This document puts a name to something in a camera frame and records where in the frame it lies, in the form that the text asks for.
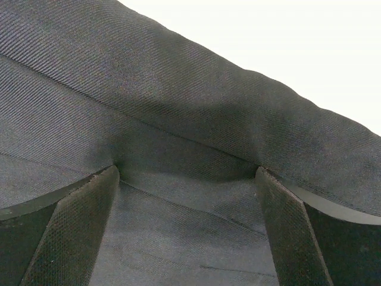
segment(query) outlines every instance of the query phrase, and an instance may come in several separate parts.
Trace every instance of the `white surface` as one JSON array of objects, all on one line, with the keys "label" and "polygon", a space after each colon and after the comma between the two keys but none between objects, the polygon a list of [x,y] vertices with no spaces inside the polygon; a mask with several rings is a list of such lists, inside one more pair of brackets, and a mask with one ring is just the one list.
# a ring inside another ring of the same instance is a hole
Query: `white surface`
[{"label": "white surface", "polygon": [[381,135],[381,1],[120,2]]}]

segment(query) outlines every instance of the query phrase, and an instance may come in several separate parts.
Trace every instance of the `gray fabric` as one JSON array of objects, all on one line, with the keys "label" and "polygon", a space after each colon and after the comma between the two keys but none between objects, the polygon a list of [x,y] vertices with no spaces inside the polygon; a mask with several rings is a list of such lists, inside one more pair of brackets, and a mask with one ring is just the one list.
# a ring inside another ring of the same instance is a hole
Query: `gray fabric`
[{"label": "gray fabric", "polygon": [[92,286],[277,285],[258,166],[381,215],[364,126],[117,1],[0,1],[0,207],[111,164]]}]

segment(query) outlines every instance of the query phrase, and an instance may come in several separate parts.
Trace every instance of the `white background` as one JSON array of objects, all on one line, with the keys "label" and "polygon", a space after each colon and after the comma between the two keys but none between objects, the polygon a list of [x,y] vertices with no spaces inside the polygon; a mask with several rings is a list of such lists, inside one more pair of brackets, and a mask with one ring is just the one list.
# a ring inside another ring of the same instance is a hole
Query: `white background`
[{"label": "white background", "polygon": [[381,135],[381,1],[120,2]]}]

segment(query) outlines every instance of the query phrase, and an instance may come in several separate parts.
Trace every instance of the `textured gripper pad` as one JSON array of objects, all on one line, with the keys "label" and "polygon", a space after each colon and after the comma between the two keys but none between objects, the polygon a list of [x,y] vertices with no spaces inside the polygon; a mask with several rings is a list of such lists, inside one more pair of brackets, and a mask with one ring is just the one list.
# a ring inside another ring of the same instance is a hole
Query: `textured gripper pad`
[{"label": "textured gripper pad", "polygon": [[118,182],[112,166],[58,202],[20,286],[88,285]]},{"label": "textured gripper pad", "polygon": [[255,180],[280,286],[333,285],[304,203],[262,167]]}]

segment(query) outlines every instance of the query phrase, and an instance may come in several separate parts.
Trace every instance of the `dark gray cloth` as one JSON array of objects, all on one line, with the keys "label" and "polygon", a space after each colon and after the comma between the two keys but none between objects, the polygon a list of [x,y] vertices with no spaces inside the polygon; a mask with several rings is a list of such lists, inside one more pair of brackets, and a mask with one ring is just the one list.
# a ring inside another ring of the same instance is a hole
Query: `dark gray cloth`
[{"label": "dark gray cloth", "polygon": [[381,138],[357,122],[115,0],[0,1],[0,208],[111,164],[91,286],[278,285],[259,166],[381,215]]}]

